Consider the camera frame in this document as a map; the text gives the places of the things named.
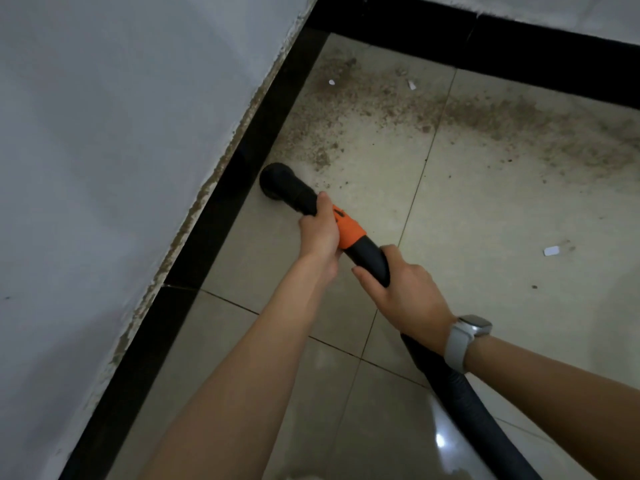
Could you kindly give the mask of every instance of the smartwatch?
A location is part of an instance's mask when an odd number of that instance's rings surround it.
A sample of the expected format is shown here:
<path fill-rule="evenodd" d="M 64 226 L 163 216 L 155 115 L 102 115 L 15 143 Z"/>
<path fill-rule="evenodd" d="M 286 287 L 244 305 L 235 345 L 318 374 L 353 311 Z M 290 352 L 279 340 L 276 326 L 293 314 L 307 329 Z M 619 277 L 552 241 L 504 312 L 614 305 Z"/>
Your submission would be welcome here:
<path fill-rule="evenodd" d="M 444 350 L 444 362 L 454 371 L 464 374 L 465 355 L 469 344 L 476 337 L 489 335 L 493 325 L 489 320 L 476 315 L 464 315 L 451 326 L 451 333 Z"/>

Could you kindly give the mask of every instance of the person's left arm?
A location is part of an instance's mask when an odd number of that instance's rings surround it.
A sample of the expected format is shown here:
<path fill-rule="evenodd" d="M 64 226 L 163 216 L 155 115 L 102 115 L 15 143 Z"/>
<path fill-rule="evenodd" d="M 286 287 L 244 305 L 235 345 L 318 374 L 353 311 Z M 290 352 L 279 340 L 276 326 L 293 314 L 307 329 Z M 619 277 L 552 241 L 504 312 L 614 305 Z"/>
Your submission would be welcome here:
<path fill-rule="evenodd" d="M 337 274 L 331 200 L 300 219 L 300 256 L 252 327 L 167 430 L 144 480 L 260 479 L 326 286 Z"/>

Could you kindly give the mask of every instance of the black vacuum hose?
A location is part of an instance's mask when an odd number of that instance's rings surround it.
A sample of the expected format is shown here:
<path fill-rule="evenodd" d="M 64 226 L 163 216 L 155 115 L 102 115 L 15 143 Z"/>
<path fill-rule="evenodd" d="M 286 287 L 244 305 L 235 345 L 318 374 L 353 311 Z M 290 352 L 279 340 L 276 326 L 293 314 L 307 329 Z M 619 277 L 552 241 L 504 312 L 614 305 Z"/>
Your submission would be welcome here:
<path fill-rule="evenodd" d="M 272 163 L 262 170 L 260 188 L 267 197 L 283 200 L 304 215 L 316 215 L 316 193 L 283 163 Z M 389 286 L 387 258 L 370 238 L 364 235 L 344 252 L 382 285 Z M 540 480 L 538 473 L 484 407 L 466 377 L 411 337 L 404 334 L 401 337 L 414 364 L 427 377 L 444 409 L 496 478 Z"/>

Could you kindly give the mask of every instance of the white wall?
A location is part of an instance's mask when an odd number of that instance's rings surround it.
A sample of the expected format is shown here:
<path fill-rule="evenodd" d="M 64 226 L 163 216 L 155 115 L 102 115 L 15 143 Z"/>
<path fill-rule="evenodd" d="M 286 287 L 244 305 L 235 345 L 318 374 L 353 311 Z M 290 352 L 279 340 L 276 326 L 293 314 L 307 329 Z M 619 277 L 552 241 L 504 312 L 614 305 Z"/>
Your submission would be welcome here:
<path fill-rule="evenodd" d="M 640 44 L 640 0 L 430 0 L 521 22 Z"/>
<path fill-rule="evenodd" d="M 308 3 L 0 0 L 0 479 L 60 473 Z"/>

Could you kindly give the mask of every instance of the white chip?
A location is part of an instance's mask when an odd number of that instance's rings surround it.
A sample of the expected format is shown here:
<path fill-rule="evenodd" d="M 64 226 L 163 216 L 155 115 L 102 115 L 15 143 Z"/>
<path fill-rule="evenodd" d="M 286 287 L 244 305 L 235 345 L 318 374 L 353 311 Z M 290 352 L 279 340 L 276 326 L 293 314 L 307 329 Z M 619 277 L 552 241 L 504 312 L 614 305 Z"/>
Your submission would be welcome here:
<path fill-rule="evenodd" d="M 555 256 L 556 254 L 560 254 L 560 248 L 558 246 L 551 246 L 545 249 L 545 256 Z"/>

